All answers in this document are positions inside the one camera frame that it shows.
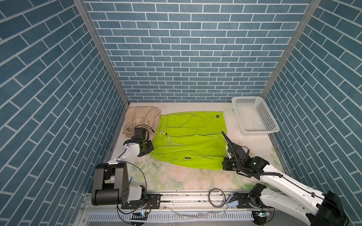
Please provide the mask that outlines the beige shorts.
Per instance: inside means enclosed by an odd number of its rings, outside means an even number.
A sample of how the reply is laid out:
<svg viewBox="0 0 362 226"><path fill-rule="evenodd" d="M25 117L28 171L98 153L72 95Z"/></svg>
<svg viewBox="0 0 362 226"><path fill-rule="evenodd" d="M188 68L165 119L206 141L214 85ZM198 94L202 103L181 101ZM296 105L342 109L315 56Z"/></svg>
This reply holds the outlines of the beige shorts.
<svg viewBox="0 0 362 226"><path fill-rule="evenodd" d="M150 133L150 140L154 138L161 117L161 110L153 106L137 106L128 108L125 114L124 129L122 133L126 138L131 138L134 134L134 128L137 125L145 127L150 126L154 132L147 128Z"/></svg>

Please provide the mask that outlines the lime green shorts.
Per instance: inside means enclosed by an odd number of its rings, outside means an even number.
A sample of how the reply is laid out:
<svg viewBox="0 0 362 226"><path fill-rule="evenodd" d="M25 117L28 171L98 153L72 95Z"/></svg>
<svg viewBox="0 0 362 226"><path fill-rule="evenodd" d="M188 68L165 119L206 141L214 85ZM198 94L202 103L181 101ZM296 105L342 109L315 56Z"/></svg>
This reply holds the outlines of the lime green shorts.
<svg viewBox="0 0 362 226"><path fill-rule="evenodd" d="M227 133L223 112L198 111L162 115L152 140L155 159L178 166L222 170Z"/></svg>

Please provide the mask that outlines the white plastic basket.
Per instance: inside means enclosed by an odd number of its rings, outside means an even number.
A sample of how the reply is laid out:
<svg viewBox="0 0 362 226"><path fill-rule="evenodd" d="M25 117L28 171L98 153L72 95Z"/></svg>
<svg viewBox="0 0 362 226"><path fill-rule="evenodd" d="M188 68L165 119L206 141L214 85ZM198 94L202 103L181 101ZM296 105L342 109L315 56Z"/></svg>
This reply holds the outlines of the white plastic basket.
<svg viewBox="0 0 362 226"><path fill-rule="evenodd" d="M263 98L233 97L232 105L242 135L268 135L280 131L276 119Z"/></svg>

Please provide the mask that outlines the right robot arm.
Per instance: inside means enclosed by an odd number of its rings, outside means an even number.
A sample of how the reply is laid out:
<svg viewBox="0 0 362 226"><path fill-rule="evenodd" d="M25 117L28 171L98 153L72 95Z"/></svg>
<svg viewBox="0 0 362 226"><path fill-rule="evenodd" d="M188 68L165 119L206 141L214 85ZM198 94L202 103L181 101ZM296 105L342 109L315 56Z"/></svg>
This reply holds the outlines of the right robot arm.
<svg viewBox="0 0 362 226"><path fill-rule="evenodd" d="M267 160L250 157L249 149L227 141L228 156L223 170L234 171L259 183L248 193L246 201L252 208L273 207L309 226L346 226L349 218L340 198L333 192L323 193L293 179Z"/></svg>

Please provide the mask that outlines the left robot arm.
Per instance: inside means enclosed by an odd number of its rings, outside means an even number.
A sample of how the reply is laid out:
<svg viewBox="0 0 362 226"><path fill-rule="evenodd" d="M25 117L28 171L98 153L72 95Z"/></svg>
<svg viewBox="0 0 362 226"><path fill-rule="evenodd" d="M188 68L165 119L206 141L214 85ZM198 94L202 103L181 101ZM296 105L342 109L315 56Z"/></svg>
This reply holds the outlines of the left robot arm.
<svg viewBox="0 0 362 226"><path fill-rule="evenodd" d="M121 205L126 209L143 207L147 186L130 185L127 165L154 150L146 125L138 125L131 139L123 143L120 153L107 163L95 167L91 202L97 205Z"/></svg>

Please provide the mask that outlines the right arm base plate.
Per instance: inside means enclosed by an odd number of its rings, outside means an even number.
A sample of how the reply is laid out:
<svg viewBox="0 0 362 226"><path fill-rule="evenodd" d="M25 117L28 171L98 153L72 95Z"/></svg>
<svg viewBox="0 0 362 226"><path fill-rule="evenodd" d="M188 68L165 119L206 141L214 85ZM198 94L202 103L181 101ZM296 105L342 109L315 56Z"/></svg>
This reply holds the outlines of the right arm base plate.
<svg viewBox="0 0 362 226"><path fill-rule="evenodd" d="M269 206L264 205L259 198L249 198L248 193L234 193L233 199L238 202L236 206L237 209L246 209L246 208L254 208L254 209L261 209L261 208L269 208Z"/></svg>

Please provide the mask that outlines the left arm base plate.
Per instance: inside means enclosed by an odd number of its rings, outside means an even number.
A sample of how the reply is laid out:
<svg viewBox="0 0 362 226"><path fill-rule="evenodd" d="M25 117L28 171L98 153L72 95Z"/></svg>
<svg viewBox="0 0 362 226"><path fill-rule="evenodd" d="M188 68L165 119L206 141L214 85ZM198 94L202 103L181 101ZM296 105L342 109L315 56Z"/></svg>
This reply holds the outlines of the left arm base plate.
<svg viewBox="0 0 362 226"><path fill-rule="evenodd" d="M134 210L136 207L143 208L147 203L150 204L150 207L153 209L159 209L161 202L161 194L146 194L142 196L140 200L129 201L126 204L121 205L122 210Z"/></svg>

